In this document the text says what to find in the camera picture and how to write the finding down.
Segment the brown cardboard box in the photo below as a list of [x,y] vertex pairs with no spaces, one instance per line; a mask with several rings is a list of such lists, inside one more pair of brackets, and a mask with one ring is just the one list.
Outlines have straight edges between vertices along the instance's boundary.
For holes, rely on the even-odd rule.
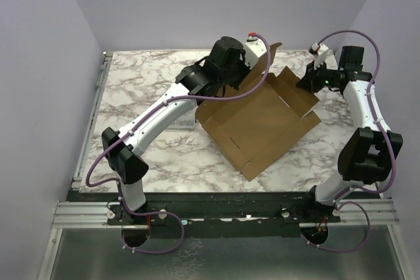
[[270,72],[252,94],[235,101],[205,101],[196,119],[230,164],[248,180],[288,152],[320,123],[318,98],[297,88],[289,67]]

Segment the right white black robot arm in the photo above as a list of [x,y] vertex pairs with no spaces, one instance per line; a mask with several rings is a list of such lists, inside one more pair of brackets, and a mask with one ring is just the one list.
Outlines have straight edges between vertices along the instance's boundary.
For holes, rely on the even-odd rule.
[[328,47],[313,44],[314,60],[296,86],[312,94],[324,88],[340,92],[347,101],[355,131],[339,154],[337,173],[308,192],[301,206],[303,217],[315,222],[325,211],[331,212],[343,197],[355,189],[384,182],[392,171],[403,144],[401,134],[391,131],[384,122],[375,98],[373,75],[363,70],[364,48],[345,46],[339,68],[326,65]]

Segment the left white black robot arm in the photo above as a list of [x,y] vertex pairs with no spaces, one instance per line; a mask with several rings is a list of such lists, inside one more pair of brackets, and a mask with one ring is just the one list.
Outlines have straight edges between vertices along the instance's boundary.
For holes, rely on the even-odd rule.
[[251,43],[223,36],[211,52],[184,67],[166,92],[143,114],[129,124],[102,132],[104,156],[117,173],[119,192],[124,203],[122,216],[131,224],[145,215],[146,197],[142,179],[149,166],[142,159],[148,146],[172,123],[205,100],[223,99],[218,91],[241,83],[259,60]]

